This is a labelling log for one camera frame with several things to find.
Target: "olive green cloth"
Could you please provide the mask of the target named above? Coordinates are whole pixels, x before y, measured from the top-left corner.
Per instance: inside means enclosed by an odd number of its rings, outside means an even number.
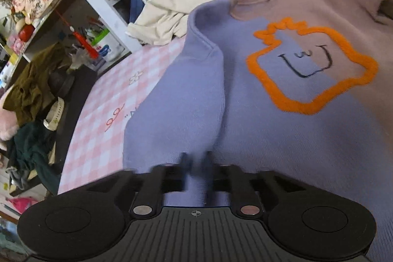
[[[57,43],[40,52],[25,67],[3,106],[16,113],[19,127],[34,121],[38,113],[55,99],[48,85],[50,73],[70,65],[64,47]]]

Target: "pink plastic bag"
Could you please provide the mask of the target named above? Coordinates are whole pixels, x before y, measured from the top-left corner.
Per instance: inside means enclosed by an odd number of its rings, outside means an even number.
[[[16,211],[18,211],[20,214],[25,212],[33,204],[38,203],[38,201],[32,197],[19,197],[14,199],[8,199],[8,198],[6,199],[8,202],[12,203]]]

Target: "orange embroidered frame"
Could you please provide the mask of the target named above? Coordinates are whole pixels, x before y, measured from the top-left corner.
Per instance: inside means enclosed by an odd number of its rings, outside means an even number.
[[[354,63],[358,63],[363,66],[366,70],[364,74],[359,78],[347,78],[344,79],[334,86],[326,89],[324,92],[315,97],[311,102],[299,102],[296,100],[289,99],[285,96],[282,91],[278,88],[275,82],[268,76],[258,64],[258,58],[279,45],[281,41],[276,39],[274,34],[278,29],[290,29],[296,30],[300,36],[308,35],[313,32],[322,32],[327,34],[344,52],[346,57]],[[373,80],[376,73],[378,72],[378,63],[369,56],[362,55],[355,51],[352,45],[336,30],[329,27],[315,26],[308,28],[305,21],[294,23],[290,17],[286,17],[277,23],[270,23],[266,30],[259,30],[254,33],[254,36],[263,40],[265,45],[268,45],[263,50],[257,51],[249,55],[246,59],[246,63],[251,74],[255,75],[258,80],[262,83],[263,87],[269,94],[273,103],[282,111],[298,112],[305,115],[313,115],[319,112],[329,101],[333,100],[338,95],[344,93],[350,88],[357,85],[365,85]]]

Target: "sweater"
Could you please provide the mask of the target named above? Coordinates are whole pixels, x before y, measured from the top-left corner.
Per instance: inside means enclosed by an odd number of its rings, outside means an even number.
[[[203,155],[269,168],[359,202],[377,221],[369,250],[393,261],[393,0],[215,0],[189,17],[183,52],[127,123],[123,164],[146,172]]]

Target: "pink checkered bedsheet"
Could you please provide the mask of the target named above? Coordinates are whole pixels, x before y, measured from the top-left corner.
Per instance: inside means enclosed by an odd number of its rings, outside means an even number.
[[[97,80],[75,127],[58,193],[123,168],[127,121],[182,51],[184,40],[145,46]]]

